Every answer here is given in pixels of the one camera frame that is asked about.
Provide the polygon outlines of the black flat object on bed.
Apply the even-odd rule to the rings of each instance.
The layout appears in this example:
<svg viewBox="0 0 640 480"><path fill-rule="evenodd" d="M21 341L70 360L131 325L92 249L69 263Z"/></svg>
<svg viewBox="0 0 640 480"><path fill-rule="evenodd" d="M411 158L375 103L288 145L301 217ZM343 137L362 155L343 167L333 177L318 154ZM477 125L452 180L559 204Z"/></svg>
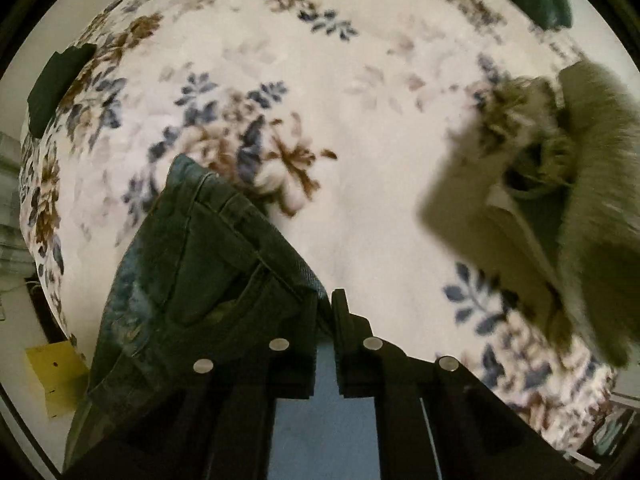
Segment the black flat object on bed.
<svg viewBox="0 0 640 480"><path fill-rule="evenodd" d="M95 44L81 44L51 55L27 98L28 132L34 139L42 138L62 99L95 53Z"/></svg>

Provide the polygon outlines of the yellow box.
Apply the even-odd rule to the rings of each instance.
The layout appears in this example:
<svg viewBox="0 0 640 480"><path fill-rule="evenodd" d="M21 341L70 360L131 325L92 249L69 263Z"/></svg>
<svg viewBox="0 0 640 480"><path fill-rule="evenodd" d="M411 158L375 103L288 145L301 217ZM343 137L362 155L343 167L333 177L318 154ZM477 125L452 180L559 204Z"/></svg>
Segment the yellow box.
<svg viewBox="0 0 640 480"><path fill-rule="evenodd" d="M47 416L60 418L76 411L89 370L70 341L28 348L26 358L43 388Z"/></svg>

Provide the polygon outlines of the floral white bed blanket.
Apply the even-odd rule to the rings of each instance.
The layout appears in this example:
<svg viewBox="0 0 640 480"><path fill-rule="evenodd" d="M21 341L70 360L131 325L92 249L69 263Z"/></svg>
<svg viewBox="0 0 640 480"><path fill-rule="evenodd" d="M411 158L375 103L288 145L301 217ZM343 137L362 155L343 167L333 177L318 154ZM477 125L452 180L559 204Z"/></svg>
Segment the floral white bed blanket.
<svg viewBox="0 0 640 480"><path fill-rule="evenodd" d="M115 0L40 139L21 229L91 360L127 246L187 154L258 197L327 289L420 359L451 354L554 448L576 448L614 372L488 219L507 79L582 54L509 0Z"/></svg>

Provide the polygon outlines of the blue denim jeans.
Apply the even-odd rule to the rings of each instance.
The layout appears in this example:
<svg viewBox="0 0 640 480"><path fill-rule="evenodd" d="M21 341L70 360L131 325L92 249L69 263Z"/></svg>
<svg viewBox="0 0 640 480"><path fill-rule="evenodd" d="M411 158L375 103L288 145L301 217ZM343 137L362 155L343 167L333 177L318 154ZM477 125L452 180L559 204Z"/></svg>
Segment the blue denim jeans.
<svg viewBox="0 0 640 480"><path fill-rule="evenodd" d="M129 245L67 437L79 479L222 479L246 467L274 401L268 304L326 292L244 195L186 156Z"/></svg>

